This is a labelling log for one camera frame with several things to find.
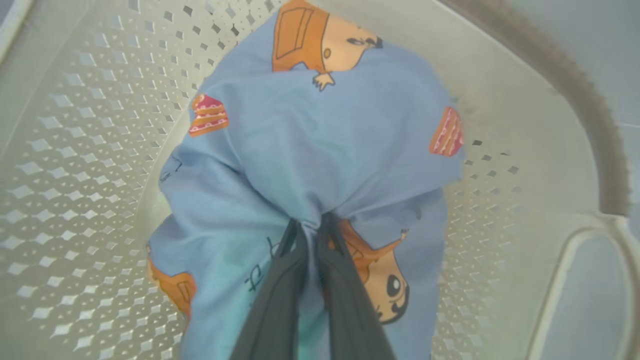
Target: laundry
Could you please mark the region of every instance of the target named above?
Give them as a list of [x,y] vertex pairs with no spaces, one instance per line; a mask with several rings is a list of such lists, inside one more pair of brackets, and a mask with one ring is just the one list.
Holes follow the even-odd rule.
[[462,175],[460,116],[418,55],[300,0],[218,64],[164,165],[172,214],[149,271],[188,318],[185,360],[228,359],[289,219],[311,242],[299,358],[329,360],[314,259],[334,213],[398,360],[431,352],[442,188]]

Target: cartoon character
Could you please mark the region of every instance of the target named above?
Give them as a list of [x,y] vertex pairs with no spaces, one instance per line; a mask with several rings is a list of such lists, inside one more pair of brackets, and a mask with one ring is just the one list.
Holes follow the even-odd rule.
[[373,250],[349,220],[341,220],[339,229],[380,322],[388,324],[400,319],[409,306],[409,285],[398,267],[394,249],[406,238],[409,230],[403,229],[400,239]]
[[331,72],[353,69],[372,48],[382,48],[382,39],[304,0],[292,0],[281,7],[276,20],[273,71],[289,71],[303,63],[318,71],[313,82],[322,91],[335,84]]
[[[147,254],[150,253],[151,248],[147,245]],[[191,319],[191,300],[196,295],[196,283],[193,276],[187,272],[174,276],[166,275],[155,267],[151,262],[151,257],[147,260],[147,275],[171,299],[178,310],[185,314],[189,321]]]

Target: blue fabric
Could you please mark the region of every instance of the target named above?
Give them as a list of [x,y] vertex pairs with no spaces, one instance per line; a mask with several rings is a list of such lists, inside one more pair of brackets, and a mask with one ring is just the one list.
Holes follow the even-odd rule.
[[[187,134],[162,170],[172,215],[151,236],[150,258],[197,285],[182,358],[228,359],[289,218],[313,243],[321,215],[332,211],[374,250],[409,229],[394,257],[410,301],[385,331],[399,360],[425,359],[447,223],[442,187],[462,171],[463,151],[429,151],[449,95],[424,60],[386,43],[332,72],[335,84],[319,91],[318,71],[304,64],[273,72],[275,24],[229,52],[199,91],[224,104],[228,127]],[[329,360],[313,249],[300,359]]]

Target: gray rubber gasket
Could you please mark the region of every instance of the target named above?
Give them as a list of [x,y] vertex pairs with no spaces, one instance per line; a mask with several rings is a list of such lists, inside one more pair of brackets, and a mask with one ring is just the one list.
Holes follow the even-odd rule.
[[438,0],[500,42],[539,72],[569,103],[591,142],[599,182],[600,211],[629,212],[627,159],[607,101],[587,75],[504,0]]

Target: cartoon eye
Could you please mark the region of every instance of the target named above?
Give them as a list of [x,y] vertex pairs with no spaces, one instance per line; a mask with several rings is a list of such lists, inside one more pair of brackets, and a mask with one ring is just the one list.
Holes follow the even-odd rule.
[[387,295],[395,297],[400,292],[400,280],[395,275],[389,275],[387,279]]
[[362,40],[358,40],[356,38],[348,38],[347,42],[351,45],[357,45],[357,46],[362,46],[364,45],[364,41]]

